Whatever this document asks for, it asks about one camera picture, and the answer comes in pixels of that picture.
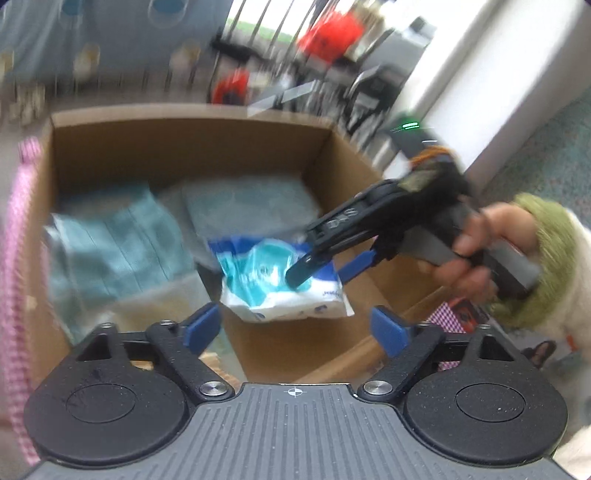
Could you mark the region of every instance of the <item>green sleeve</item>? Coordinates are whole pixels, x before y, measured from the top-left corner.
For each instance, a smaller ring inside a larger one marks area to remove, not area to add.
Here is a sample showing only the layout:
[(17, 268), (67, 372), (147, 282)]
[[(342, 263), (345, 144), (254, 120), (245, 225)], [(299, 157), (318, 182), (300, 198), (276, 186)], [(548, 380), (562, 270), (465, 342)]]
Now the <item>green sleeve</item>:
[(571, 286), (576, 266), (575, 226), (558, 203), (526, 193), (514, 203), (536, 219), (542, 276), (526, 300), (496, 301), (490, 310), (503, 325), (532, 329), (546, 320)]

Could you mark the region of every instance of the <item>pink checkered fabric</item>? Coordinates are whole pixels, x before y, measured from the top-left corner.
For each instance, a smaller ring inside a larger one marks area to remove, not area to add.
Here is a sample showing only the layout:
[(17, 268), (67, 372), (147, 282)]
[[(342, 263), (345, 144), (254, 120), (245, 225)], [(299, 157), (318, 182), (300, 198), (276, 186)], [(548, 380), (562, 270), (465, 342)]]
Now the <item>pink checkered fabric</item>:
[[(441, 304), (441, 306), (431, 314), (427, 321), (439, 325), (448, 333), (465, 333), (462, 324), (447, 303)], [(449, 370), (450, 368), (457, 367), (459, 364), (460, 362), (441, 362), (439, 363), (439, 371)]]
[(41, 145), (36, 138), (28, 138), (20, 145), (21, 165), (8, 202), (2, 251), (2, 373), (8, 406), (8, 414), (23, 455), (29, 464), (39, 461), (31, 439), (27, 435), (22, 413), (33, 391), (30, 371), (30, 354), (24, 327), (25, 298), (22, 285), (20, 259), (27, 220), (31, 207), (31, 193), (37, 178), (37, 160)]

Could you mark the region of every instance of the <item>metal screw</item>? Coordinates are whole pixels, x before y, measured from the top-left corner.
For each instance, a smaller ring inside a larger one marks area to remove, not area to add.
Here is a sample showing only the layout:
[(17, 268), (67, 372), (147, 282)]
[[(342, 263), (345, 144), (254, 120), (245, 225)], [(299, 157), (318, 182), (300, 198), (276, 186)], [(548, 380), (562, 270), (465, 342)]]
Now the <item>metal screw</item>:
[(370, 395), (385, 395), (393, 390), (392, 385), (384, 380), (372, 380), (367, 382), (363, 386), (363, 389)]
[(219, 397), (228, 393), (228, 390), (227, 384), (218, 381), (206, 382), (199, 387), (199, 391), (207, 397)]

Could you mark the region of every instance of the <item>ribbed black plate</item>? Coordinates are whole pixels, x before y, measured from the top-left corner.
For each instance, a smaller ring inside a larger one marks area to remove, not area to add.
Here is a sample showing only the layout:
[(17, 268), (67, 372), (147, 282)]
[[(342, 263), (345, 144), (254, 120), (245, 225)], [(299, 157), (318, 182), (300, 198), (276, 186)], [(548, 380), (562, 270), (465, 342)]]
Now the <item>ribbed black plate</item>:
[(516, 468), (456, 463), (417, 442), (395, 410), (346, 385), (245, 384), (197, 409), (166, 448), (130, 465), (74, 470), (44, 463), (31, 480), (568, 480), (549, 460)]

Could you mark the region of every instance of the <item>knitted sleeve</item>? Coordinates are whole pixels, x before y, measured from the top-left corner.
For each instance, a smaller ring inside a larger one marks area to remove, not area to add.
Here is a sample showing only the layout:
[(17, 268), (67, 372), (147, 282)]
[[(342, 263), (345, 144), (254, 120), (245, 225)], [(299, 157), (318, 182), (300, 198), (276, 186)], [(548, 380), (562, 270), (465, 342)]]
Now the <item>knitted sleeve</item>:
[[(551, 338), (572, 335), (591, 360), (591, 232), (557, 203), (522, 194), (515, 203), (532, 213), (538, 226), (540, 285), (525, 301), (492, 305), (505, 325), (535, 329)], [(591, 427), (561, 446), (554, 460), (577, 480), (591, 479)]]

